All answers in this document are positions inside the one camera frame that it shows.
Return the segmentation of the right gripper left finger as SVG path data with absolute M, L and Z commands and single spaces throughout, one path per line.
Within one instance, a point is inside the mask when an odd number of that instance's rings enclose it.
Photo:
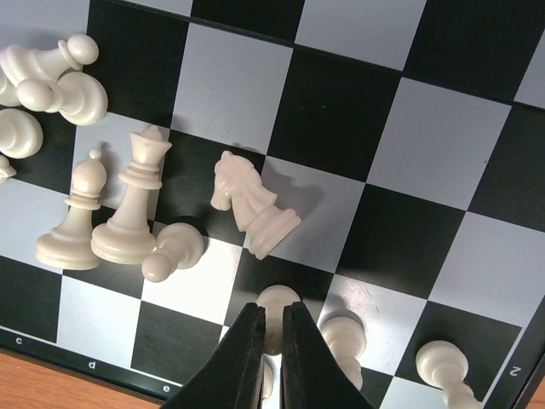
M 203 368 L 163 406 L 260 408 L 265 332 L 265 309 L 247 303 Z

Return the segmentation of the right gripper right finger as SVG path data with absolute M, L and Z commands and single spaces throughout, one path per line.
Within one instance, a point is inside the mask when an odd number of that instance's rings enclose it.
M 370 408 L 336 363 L 303 302 L 283 311 L 282 407 Z

